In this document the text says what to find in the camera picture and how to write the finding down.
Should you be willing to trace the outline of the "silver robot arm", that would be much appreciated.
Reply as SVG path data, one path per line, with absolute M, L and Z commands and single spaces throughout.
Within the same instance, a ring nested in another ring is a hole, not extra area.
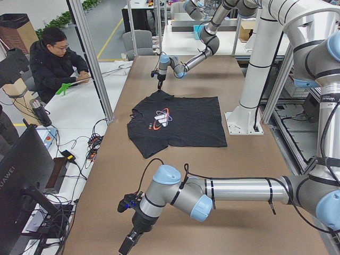
M 151 76 L 156 76 L 158 79 L 158 90 L 162 89 L 168 67 L 173 69 L 176 78 L 181 79 L 192 68 L 217 52 L 219 48 L 219 39 L 216 36 L 217 30 L 232 9 L 237 9 L 240 17 L 248 18 L 255 14 L 258 6 L 254 1 L 222 1 L 210 21 L 199 25 L 198 36 L 205 45 L 204 50 L 200 51 L 186 63 L 180 62 L 175 55 L 161 53 L 158 67 L 151 72 Z
M 307 55 L 305 64 L 321 88 L 316 166 L 304 175 L 203 178 L 161 165 L 146 192 L 126 194 L 117 210 L 131 208 L 133 228 L 119 254 L 128 254 L 149 232 L 166 205 L 204 221 L 216 201 L 279 201 L 304 209 L 322 224 L 322 232 L 339 232 L 339 33 L 332 34 Z

